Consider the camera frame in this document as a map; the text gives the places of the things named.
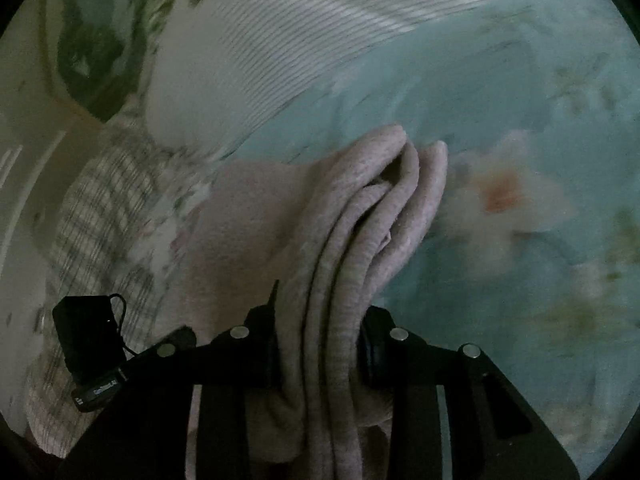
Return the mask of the mauve knit sweater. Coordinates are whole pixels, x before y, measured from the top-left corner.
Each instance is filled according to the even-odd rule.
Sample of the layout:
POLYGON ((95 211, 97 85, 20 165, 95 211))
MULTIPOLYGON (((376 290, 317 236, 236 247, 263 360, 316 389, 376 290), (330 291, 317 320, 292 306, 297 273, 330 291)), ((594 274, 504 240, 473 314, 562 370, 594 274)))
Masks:
POLYGON ((447 169, 445 143, 416 148, 386 126, 311 164, 235 160, 217 174, 153 333, 189 326, 207 342, 276 300, 276 369, 247 410, 260 468, 384 476, 392 404, 357 372, 358 333, 424 239, 447 169))

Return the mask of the plaid checked blanket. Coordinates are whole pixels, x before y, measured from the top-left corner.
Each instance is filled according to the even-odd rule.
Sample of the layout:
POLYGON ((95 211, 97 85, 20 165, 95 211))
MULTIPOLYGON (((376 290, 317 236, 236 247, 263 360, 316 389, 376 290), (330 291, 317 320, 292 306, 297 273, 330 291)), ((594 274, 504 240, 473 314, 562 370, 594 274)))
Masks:
POLYGON ((67 191, 50 250, 43 348, 27 376, 25 413, 44 452, 65 457, 93 422, 75 408, 52 320, 66 296, 126 300, 126 344, 141 351, 186 252, 217 169, 209 156, 156 145, 138 122, 111 124, 67 191))

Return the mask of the light blue floral bedsheet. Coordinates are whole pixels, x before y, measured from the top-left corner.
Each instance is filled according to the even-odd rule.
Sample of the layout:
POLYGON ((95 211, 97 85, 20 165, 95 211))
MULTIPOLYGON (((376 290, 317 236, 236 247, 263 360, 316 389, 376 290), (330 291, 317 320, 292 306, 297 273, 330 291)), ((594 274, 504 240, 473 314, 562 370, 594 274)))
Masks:
POLYGON ((611 0, 494 0, 317 79, 235 151, 312 162, 388 124, 449 148, 436 221, 376 303, 471 341, 582 477, 639 403, 639 46, 611 0))

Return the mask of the green leaf patterned fabric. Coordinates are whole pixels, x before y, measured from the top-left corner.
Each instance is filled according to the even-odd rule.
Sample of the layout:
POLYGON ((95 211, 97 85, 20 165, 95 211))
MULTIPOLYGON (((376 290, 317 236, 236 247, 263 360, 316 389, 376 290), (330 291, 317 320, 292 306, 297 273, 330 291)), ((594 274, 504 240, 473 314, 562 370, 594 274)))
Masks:
POLYGON ((176 1, 47 0, 54 93, 107 122, 142 86, 144 60, 176 1))

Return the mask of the white striped pillow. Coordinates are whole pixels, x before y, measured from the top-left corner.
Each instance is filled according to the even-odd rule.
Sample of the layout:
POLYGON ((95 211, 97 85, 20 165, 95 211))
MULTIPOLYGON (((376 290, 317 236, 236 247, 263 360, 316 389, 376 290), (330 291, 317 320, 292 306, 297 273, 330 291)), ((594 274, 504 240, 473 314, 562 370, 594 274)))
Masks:
POLYGON ((144 90, 163 148, 215 153, 317 77, 416 26, 491 0, 175 0, 144 90))

